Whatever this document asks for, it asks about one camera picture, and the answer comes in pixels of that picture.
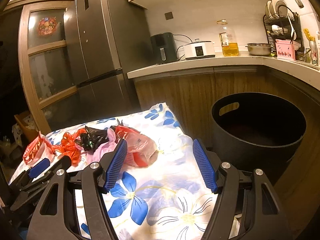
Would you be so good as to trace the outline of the white rice cooker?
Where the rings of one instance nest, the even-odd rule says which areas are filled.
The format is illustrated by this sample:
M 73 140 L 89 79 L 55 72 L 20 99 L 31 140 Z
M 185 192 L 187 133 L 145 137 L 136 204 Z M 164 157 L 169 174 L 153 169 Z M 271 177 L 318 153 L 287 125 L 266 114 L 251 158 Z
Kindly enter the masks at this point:
M 215 57 L 214 42 L 194 41 L 183 46 L 186 60 L 205 59 Z

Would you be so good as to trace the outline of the wooden glass door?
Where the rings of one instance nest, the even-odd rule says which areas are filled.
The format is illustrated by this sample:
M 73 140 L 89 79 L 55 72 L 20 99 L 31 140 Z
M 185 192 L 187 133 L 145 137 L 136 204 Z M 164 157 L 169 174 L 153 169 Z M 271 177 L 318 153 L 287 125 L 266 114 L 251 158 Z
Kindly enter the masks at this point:
M 65 36 L 69 5 L 70 1 L 28 4 L 20 18 L 21 81 L 29 110 L 43 134 L 72 126 L 81 118 Z

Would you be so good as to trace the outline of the stainless steel bowl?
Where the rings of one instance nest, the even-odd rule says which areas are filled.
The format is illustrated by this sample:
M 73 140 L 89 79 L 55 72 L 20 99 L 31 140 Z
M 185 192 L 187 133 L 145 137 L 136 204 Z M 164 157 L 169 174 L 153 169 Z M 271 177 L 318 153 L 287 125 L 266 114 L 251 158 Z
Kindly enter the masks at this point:
M 268 43 L 248 43 L 247 50 L 249 55 L 253 56 L 270 56 L 271 45 Z

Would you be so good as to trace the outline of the pink utensil basket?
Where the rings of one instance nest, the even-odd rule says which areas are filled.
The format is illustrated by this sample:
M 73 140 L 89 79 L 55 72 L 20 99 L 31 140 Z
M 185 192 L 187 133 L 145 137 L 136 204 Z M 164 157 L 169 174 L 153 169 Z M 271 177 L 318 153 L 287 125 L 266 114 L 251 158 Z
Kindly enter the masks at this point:
M 295 61 L 295 48 L 291 40 L 276 39 L 275 46 L 278 59 Z

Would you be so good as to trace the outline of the translucent red plastic bag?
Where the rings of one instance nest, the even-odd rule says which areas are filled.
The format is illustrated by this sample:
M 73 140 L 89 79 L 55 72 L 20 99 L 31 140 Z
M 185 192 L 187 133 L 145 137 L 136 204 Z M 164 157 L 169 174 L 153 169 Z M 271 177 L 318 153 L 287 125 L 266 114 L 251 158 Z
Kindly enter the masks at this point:
M 124 163 L 134 167 L 148 167 L 157 159 L 156 143 L 139 131 L 118 125 L 115 133 L 119 139 L 127 142 L 127 155 Z

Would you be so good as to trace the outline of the cooking oil bottle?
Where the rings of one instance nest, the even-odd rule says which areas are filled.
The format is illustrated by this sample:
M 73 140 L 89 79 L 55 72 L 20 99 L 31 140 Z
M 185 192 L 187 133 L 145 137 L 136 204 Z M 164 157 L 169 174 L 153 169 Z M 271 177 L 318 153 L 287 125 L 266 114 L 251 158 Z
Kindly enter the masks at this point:
M 239 56 L 239 47 L 234 30 L 228 25 L 225 19 L 218 20 L 219 38 L 223 56 Z

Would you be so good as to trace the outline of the red white snack wrapper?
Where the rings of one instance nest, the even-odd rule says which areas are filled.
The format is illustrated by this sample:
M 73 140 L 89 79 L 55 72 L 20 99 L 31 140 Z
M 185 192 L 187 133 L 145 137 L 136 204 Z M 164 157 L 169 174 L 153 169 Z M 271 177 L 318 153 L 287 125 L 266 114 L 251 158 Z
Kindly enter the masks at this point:
M 39 132 L 37 137 L 27 146 L 23 154 L 24 163 L 31 167 L 43 158 L 47 158 L 52 162 L 55 157 L 55 152 L 52 149 L 52 146 L 53 145 L 49 139 Z

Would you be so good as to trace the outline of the green beer can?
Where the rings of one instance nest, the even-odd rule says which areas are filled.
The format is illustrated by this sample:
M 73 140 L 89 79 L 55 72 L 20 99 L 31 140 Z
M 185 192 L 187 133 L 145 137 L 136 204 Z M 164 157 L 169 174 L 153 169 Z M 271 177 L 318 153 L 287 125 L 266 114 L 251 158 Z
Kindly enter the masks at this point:
M 315 41 L 310 40 L 309 41 L 309 46 L 310 46 L 310 58 L 312 61 L 312 64 L 315 66 L 318 66 L 318 49 L 317 49 L 317 44 Z

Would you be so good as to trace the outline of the black round trash bin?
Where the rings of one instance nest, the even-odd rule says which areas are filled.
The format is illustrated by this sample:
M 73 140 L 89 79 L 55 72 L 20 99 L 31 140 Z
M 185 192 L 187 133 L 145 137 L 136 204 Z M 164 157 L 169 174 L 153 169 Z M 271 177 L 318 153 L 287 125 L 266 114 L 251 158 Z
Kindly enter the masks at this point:
M 276 95 L 245 92 L 212 106 L 213 152 L 237 169 L 263 170 L 272 184 L 282 176 L 306 133 L 306 119 Z

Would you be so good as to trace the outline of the wooden lower cabinets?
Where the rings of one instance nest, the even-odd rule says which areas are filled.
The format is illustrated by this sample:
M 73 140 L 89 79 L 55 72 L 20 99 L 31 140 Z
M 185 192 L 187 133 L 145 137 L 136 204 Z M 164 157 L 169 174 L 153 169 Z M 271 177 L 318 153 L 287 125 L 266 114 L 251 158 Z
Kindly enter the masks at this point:
M 143 110 L 165 102 L 185 134 L 212 145 L 213 103 L 229 94 L 262 92 L 294 103 L 304 114 L 306 135 L 275 189 L 290 228 L 298 236 L 319 208 L 319 91 L 305 82 L 264 66 L 186 70 L 134 80 Z

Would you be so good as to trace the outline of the pink plastic bag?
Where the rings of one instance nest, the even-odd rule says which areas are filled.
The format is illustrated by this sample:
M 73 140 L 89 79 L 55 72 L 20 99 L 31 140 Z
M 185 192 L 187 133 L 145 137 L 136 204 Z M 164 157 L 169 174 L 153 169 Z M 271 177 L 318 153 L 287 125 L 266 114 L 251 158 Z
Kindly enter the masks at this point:
M 96 150 L 87 151 L 86 163 L 99 162 L 105 153 L 114 151 L 117 146 L 117 136 L 113 129 L 107 129 L 108 141 L 102 143 Z

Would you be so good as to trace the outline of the black air fryer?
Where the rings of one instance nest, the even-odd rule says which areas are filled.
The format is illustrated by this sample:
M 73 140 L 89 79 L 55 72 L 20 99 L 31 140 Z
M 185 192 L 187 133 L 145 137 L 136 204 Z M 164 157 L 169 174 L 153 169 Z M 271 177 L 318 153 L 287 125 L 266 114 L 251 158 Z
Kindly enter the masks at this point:
M 161 33 L 150 37 L 157 64 L 178 61 L 173 33 Z

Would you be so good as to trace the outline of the floral blue white tablecloth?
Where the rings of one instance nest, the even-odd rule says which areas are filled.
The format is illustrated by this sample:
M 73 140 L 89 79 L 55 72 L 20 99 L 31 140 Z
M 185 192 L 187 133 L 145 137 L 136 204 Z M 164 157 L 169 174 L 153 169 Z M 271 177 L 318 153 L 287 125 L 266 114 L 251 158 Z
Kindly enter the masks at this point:
M 118 122 L 151 138 L 157 160 L 145 168 L 124 165 L 115 188 L 103 196 L 119 239 L 200 239 L 217 199 L 206 188 L 184 134 L 166 103 L 147 111 L 94 120 L 108 129 Z

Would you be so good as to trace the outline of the black plastic bag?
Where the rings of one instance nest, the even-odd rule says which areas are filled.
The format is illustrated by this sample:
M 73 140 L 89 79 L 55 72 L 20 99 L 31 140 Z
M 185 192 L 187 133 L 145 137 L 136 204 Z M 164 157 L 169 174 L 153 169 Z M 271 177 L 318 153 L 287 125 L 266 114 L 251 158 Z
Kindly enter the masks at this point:
M 96 129 L 85 126 L 79 129 L 74 138 L 74 143 L 84 151 L 94 152 L 104 143 L 116 142 L 116 135 L 113 129 Z

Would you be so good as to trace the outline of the dark grey refrigerator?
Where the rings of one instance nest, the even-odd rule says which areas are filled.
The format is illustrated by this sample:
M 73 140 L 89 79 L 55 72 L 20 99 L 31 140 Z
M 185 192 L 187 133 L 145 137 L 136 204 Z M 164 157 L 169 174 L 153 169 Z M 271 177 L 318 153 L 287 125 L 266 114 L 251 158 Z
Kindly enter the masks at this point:
M 74 0 L 66 9 L 64 29 L 86 118 L 140 111 L 128 73 L 153 64 L 144 9 L 128 0 Z

